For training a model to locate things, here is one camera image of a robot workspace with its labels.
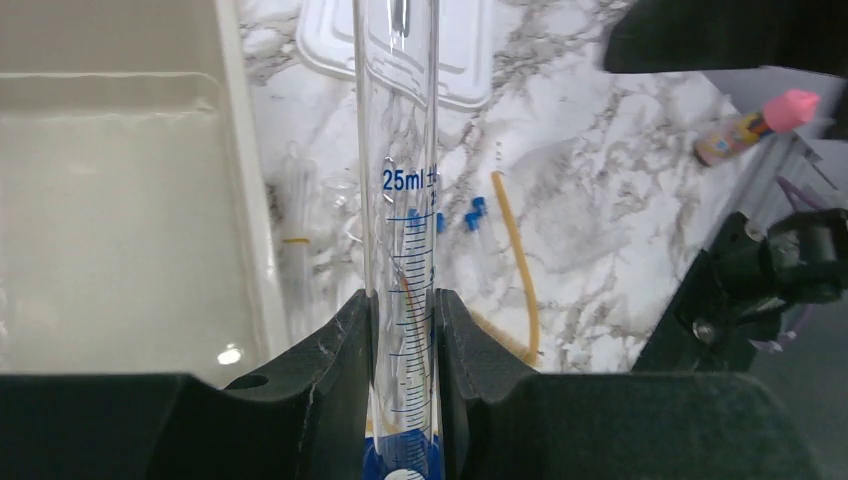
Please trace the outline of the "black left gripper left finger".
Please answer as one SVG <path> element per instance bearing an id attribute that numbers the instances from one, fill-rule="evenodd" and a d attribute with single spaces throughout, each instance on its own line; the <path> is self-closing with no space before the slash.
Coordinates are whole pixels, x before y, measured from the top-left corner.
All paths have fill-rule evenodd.
<path id="1" fill-rule="evenodd" d="M 5 479 L 358 479 L 369 300 L 224 389 L 188 375 L 5 375 Z"/>

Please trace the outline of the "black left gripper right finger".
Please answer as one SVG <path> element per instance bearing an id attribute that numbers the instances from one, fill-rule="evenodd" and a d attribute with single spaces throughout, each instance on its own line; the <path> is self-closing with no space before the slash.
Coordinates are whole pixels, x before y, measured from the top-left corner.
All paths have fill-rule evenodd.
<path id="1" fill-rule="evenodd" d="M 777 399 L 728 374 L 543 374 L 434 296 L 448 479 L 817 479 Z"/>

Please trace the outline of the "glass rods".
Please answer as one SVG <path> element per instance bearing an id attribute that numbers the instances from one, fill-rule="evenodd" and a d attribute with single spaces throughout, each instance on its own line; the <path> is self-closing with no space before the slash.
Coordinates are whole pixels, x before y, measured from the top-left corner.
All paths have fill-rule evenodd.
<path id="1" fill-rule="evenodd" d="M 287 147 L 277 202 L 282 214 L 281 287 L 289 333 L 308 334 L 313 317 L 310 200 L 315 190 L 315 164 L 294 142 Z"/>

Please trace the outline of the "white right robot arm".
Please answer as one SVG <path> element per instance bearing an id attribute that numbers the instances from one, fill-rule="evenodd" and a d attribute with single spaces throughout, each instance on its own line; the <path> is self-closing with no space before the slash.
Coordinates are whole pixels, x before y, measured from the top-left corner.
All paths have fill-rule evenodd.
<path id="1" fill-rule="evenodd" d="M 834 0 L 635 1 L 606 32 L 615 74 L 776 67 L 847 79 L 847 4 Z"/>

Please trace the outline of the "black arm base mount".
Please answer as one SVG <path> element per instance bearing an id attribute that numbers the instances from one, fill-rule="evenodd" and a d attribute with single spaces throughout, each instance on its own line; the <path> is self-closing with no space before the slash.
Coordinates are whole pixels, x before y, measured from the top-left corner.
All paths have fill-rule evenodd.
<path id="1" fill-rule="evenodd" d="M 847 292 L 847 211 L 793 212 L 762 238 L 710 254 L 696 279 L 678 310 L 694 334 L 713 344 L 738 333 L 758 349 L 780 350 L 795 336 L 785 312 Z"/>

